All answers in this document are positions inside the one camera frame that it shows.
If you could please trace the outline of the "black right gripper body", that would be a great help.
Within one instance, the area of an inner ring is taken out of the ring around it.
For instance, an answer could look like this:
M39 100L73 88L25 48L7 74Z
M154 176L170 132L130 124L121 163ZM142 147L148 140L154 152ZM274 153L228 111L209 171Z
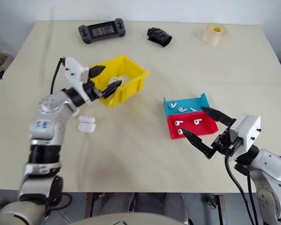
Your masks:
M242 138L237 137L235 140L231 140L229 128L226 128L221 135L218 135L211 147L214 151L218 151L222 155L232 157L237 149L243 143Z

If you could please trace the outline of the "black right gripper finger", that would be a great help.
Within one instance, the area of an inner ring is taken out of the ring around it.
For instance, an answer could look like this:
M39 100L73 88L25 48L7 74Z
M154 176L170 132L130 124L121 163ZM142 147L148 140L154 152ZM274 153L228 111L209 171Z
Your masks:
M207 159L210 159L215 154L215 150L205 145L194 133L186 129L182 129L182 132L191 145L201 151Z
M227 127L230 127L236 121L236 119L231 118L226 114L210 107L202 106L201 110L214 121L220 122Z

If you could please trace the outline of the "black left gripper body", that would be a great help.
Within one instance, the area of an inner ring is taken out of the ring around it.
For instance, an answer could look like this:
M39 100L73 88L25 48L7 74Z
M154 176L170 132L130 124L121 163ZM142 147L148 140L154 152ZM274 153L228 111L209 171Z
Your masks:
M104 92L95 87L95 83L88 78L87 82L83 84L83 89L90 101L95 101L96 99L104 97Z

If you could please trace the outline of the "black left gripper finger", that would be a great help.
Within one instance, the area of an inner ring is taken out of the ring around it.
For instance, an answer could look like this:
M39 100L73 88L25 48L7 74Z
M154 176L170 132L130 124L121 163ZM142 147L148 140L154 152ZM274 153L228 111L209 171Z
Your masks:
M106 68L106 66L103 66L103 65L98 65L98 66L94 66L94 67L90 68L88 80L90 81L91 79L99 76L105 70L105 68Z
M107 88L102 91L102 97L108 98L109 96L111 96L121 84L122 80L117 80L109 84Z

